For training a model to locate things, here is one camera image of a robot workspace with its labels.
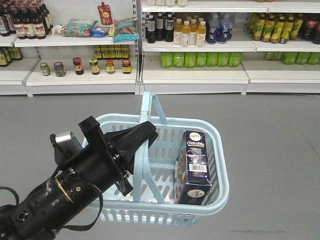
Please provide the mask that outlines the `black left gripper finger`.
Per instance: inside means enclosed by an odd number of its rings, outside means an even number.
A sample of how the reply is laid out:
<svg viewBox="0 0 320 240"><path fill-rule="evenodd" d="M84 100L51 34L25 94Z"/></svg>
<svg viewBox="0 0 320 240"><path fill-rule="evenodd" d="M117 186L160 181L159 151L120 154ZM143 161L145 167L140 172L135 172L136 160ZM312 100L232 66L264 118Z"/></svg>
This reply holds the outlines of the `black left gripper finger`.
<svg viewBox="0 0 320 240"><path fill-rule="evenodd" d="M129 183L128 178L130 174L134 174L135 153L132 151L117 151L115 153L115 164L121 175L116 186L121 194L126 196L133 190L133 186Z"/></svg>
<svg viewBox="0 0 320 240"><path fill-rule="evenodd" d="M135 153L139 147L145 141L149 141L148 147L150 147L158 135L156 126L150 121L145 121L124 130L107 132L104 137L111 143L122 159L134 160Z"/></svg>

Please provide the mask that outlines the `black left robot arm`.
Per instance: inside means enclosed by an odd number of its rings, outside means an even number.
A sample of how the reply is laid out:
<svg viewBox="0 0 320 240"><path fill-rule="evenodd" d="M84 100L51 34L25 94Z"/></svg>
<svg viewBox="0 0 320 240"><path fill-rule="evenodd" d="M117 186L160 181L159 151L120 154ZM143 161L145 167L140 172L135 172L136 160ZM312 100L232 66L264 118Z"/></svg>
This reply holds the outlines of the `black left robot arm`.
<svg viewBox="0 0 320 240"><path fill-rule="evenodd" d="M73 134L50 136L56 169L23 201L0 208L0 237L3 240L52 240L61 229L87 231L91 225L71 225L72 220L103 193L116 186L122 195L133 187L135 153L143 143L151 145L158 133L145 121L133 127L103 133L92 116L79 127L87 145Z"/></svg>

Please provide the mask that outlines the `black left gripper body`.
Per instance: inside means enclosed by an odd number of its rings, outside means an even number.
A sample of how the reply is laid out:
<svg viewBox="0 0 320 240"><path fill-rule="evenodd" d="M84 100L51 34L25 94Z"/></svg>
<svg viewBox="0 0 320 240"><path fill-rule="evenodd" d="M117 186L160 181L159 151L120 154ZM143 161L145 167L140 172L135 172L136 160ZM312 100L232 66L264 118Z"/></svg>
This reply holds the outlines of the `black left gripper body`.
<svg viewBox="0 0 320 240"><path fill-rule="evenodd" d="M93 151L92 154L96 156L96 162L93 166L97 167L97 170L89 174L88 180L102 192L105 192L121 179L115 163L116 149L105 138L100 123L93 116L89 116L80 122L79 127L88 142L89 148Z"/></svg>

